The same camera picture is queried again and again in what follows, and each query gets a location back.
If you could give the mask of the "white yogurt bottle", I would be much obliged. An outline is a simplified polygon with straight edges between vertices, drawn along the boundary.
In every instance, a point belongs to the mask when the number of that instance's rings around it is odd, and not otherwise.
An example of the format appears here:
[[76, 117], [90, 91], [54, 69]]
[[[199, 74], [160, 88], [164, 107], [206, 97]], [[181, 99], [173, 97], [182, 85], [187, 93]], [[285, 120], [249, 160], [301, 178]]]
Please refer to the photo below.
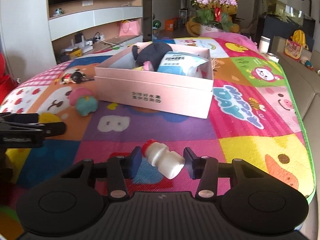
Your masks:
[[184, 168], [185, 159], [177, 152], [169, 150], [169, 147], [155, 140], [148, 140], [141, 152], [148, 163], [167, 179], [174, 179]]

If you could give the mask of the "dark fish tank cabinet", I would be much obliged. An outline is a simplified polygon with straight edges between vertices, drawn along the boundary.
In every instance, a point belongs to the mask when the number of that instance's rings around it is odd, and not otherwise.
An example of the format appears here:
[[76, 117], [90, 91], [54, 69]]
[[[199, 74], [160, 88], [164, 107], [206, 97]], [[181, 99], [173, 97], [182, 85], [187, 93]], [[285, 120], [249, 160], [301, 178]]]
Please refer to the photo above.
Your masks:
[[304, 12], [297, 10], [278, 0], [264, 0], [263, 12], [258, 17], [255, 41], [261, 37], [273, 40], [275, 36], [290, 39], [293, 33], [301, 30], [305, 34], [306, 45], [309, 51], [313, 50], [315, 20]]

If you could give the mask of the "black plush toy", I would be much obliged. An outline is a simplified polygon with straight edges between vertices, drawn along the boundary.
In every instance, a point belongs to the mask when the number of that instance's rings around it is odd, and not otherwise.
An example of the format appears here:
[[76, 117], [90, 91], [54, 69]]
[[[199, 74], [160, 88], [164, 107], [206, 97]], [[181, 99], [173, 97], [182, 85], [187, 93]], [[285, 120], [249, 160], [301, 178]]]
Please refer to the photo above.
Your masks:
[[150, 43], [143, 48], [140, 53], [138, 52], [139, 48], [140, 46], [137, 45], [132, 46], [132, 55], [134, 60], [139, 66], [142, 66], [145, 62], [151, 62], [154, 71], [158, 70], [166, 53], [172, 51], [171, 46], [163, 42]]

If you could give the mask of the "orange paper bag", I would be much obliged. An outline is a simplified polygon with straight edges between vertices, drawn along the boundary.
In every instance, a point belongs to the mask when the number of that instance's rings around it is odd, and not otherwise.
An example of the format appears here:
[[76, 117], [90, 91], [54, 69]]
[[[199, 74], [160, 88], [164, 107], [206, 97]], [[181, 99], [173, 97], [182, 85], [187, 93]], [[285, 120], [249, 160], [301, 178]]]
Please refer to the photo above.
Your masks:
[[165, 20], [165, 30], [166, 31], [174, 31], [175, 30], [175, 23], [176, 20], [173, 19], [169, 19], [169, 20]]

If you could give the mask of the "white thermos cup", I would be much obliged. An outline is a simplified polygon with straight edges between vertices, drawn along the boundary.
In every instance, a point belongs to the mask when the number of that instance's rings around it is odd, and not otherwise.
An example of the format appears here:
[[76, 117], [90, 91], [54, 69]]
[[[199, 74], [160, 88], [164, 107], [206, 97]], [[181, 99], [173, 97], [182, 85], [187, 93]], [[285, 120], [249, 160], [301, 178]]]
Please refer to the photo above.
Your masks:
[[258, 47], [259, 53], [261, 53], [261, 54], [268, 53], [270, 42], [271, 42], [270, 38], [261, 36], [260, 42], [259, 42], [259, 47]]

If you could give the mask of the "pink cardboard box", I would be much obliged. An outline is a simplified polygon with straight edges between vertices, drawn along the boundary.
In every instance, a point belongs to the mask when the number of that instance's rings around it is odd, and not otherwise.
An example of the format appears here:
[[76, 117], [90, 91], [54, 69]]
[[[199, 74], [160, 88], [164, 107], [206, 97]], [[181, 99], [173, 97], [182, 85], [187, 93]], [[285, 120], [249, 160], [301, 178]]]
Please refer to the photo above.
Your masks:
[[205, 119], [213, 97], [213, 68], [210, 50], [171, 44], [173, 51], [206, 59], [202, 77], [135, 70], [132, 48], [128, 47], [95, 67], [97, 96], [101, 101], [148, 108]]

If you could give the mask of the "pink green plush doll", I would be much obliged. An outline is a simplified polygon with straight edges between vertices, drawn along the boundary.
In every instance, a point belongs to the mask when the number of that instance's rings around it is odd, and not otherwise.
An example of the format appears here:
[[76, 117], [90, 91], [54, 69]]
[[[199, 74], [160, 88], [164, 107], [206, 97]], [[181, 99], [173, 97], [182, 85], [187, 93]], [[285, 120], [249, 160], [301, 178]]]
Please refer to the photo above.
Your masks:
[[98, 101], [94, 97], [94, 93], [85, 87], [72, 90], [69, 95], [69, 104], [74, 106], [81, 116], [88, 116], [98, 109]]

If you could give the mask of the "black hair doll figure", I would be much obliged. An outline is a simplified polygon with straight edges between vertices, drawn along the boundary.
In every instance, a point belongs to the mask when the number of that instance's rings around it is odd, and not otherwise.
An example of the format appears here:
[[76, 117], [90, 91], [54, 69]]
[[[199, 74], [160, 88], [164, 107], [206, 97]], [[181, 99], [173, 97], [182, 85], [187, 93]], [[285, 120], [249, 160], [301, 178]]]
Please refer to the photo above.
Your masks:
[[80, 84], [83, 82], [88, 82], [88, 81], [93, 81], [93, 78], [88, 78], [86, 74], [84, 74], [83, 72], [77, 70], [73, 73], [67, 73], [65, 74], [62, 78], [61, 78], [61, 83], [63, 85], [67, 85], [67, 84]]

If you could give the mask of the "red cartoon gift bag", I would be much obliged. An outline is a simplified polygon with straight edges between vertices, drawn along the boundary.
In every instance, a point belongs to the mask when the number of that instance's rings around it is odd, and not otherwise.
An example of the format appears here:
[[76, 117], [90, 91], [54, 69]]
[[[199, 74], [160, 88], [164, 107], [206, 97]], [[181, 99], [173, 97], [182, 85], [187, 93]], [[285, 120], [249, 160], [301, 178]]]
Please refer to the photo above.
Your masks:
[[300, 44], [294, 41], [286, 40], [284, 54], [296, 61], [299, 61], [302, 55], [302, 49], [303, 47]]

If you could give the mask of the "beige sofa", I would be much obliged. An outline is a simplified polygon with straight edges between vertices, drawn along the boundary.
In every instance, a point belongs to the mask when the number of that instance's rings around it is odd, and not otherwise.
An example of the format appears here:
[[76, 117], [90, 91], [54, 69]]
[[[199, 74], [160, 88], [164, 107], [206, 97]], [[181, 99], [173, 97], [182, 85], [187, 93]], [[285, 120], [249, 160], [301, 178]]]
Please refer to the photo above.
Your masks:
[[279, 63], [289, 79], [289, 84], [302, 117], [315, 166], [316, 193], [310, 204], [309, 214], [301, 232], [314, 239], [319, 236], [319, 75], [300, 62], [284, 54], [286, 40], [275, 36], [271, 53], [279, 57]]

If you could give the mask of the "white wood TV cabinet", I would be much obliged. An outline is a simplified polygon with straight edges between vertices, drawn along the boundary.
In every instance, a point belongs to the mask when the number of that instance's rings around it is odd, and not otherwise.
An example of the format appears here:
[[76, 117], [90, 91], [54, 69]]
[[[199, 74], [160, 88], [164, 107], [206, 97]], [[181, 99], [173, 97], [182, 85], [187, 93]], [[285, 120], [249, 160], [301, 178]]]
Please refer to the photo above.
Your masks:
[[55, 62], [53, 42], [86, 29], [122, 20], [143, 17], [143, 0], [80, 0], [47, 5], [48, 30]]

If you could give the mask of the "blue tissue pack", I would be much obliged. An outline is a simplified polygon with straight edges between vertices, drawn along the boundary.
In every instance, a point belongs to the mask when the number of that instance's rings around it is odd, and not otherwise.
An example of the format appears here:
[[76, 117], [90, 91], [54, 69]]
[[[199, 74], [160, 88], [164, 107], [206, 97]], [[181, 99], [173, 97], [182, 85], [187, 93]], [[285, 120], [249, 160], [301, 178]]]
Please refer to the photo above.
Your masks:
[[194, 54], [169, 51], [161, 60], [157, 72], [201, 78], [198, 68], [208, 62], [208, 59]]

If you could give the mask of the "yellow backpack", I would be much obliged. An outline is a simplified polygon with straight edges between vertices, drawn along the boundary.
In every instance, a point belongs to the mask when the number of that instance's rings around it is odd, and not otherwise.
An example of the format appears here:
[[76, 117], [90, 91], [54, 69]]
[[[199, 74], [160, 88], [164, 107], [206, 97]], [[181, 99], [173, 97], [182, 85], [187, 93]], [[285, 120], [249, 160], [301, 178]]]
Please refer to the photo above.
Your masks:
[[298, 29], [294, 31], [293, 35], [291, 36], [291, 40], [299, 45], [301, 45], [305, 49], [309, 49], [307, 43], [306, 43], [306, 37], [304, 31], [301, 29]]

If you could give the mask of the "yellow pudding toy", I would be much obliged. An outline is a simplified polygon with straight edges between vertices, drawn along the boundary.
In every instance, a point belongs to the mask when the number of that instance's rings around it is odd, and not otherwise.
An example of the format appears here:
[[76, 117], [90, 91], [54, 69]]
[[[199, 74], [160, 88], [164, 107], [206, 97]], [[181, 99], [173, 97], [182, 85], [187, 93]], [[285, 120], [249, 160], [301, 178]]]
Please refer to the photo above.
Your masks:
[[135, 68], [133, 68], [133, 70], [154, 72], [153, 65], [152, 65], [152, 63], [150, 61], [144, 62], [142, 66], [135, 67]]

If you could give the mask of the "pink gift bag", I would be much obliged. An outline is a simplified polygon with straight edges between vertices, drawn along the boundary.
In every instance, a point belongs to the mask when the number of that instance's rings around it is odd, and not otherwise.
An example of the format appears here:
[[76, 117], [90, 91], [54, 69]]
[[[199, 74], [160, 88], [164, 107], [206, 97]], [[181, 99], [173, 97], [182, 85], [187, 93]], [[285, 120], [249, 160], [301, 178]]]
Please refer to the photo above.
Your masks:
[[139, 36], [140, 23], [138, 20], [128, 21], [125, 20], [120, 23], [119, 36]]

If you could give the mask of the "colourful cartoon play mat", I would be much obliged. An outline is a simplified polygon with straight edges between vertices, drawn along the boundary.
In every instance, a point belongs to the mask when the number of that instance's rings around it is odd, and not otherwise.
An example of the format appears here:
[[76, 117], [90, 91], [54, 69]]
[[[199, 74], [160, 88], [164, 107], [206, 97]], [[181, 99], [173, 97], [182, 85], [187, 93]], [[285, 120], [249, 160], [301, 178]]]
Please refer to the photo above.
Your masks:
[[77, 70], [94, 78], [95, 67], [114, 55], [101, 51], [59, 64], [25, 81], [1, 104], [1, 112], [39, 113], [42, 122], [61, 120], [64, 135], [46, 139], [41, 148], [7, 152], [14, 170], [1, 189], [1, 238], [16, 239], [23, 229], [15, 206], [19, 196], [82, 159], [104, 162], [153, 139], [182, 153], [231, 162], [242, 158], [299, 190], [307, 200], [315, 195], [315, 169], [297, 103], [284, 68], [251, 50], [222, 38], [178, 38], [175, 44], [209, 48], [214, 65], [213, 97], [208, 117], [160, 112], [101, 101], [81, 116], [69, 104], [72, 90], [95, 92], [95, 80], [61, 83]]

